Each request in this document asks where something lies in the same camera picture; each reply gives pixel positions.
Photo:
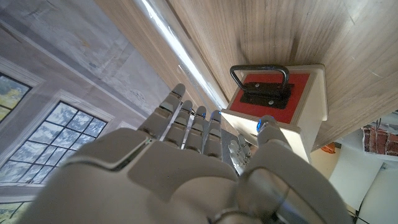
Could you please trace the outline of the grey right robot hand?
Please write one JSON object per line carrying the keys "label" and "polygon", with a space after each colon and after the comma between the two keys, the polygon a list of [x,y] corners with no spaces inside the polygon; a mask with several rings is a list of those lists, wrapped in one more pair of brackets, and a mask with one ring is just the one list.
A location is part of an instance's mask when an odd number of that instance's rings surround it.
{"label": "grey right robot hand", "polygon": [[206,120],[178,84],[133,130],[83,145],[19,223],[351,223],[338,192],[296,155],[275,119],[257,125],[242,174],[222,160],[221,113]]}

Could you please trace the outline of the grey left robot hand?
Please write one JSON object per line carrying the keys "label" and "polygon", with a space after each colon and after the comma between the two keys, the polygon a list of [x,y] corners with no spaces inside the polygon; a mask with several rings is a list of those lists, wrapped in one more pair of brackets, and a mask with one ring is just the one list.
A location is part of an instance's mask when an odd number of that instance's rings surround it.
{"label": "grey left robot hand", "polygon": [[242,134],[238,135],[238,140],[231,140],[228,145],[230,158],[236,172],[241,175],[251,158],[251,150],[247,145],[246,139]]}

